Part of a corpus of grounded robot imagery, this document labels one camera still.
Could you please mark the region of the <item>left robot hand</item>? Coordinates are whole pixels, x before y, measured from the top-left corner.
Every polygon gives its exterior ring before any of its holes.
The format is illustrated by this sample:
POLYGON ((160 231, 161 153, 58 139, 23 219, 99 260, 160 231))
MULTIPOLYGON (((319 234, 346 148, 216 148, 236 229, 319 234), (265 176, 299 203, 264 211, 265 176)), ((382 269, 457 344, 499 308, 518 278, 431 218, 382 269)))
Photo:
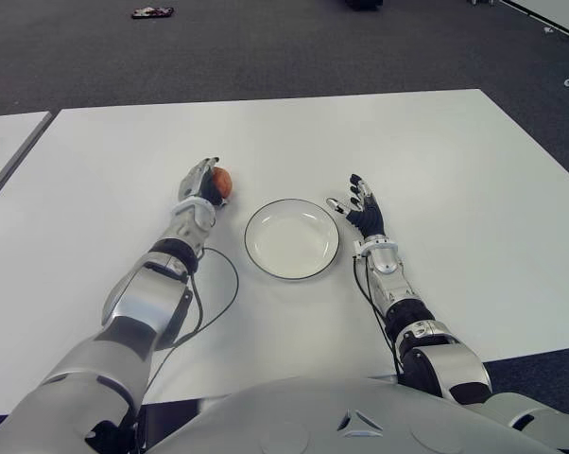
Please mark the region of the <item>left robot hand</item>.
POLYGON ((192 167, 180 183, 178 201, 198 197, 214 207, 223 205, 233 191, 233 181, 227 170, 216 165, 218 162, 218 157, 205 158, 192 167))

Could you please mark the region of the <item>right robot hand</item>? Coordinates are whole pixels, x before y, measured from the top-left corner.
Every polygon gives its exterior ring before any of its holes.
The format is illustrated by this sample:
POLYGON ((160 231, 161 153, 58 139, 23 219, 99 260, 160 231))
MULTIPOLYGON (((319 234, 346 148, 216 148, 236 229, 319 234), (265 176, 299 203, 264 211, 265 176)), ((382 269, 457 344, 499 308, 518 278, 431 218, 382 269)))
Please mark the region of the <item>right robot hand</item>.
POLYGON ((350 176, 350 204, 327 198, 327 205, 342 215, 363 238, 385 236, 385 224, 380 206, 367 182, 357 174, 350 176))

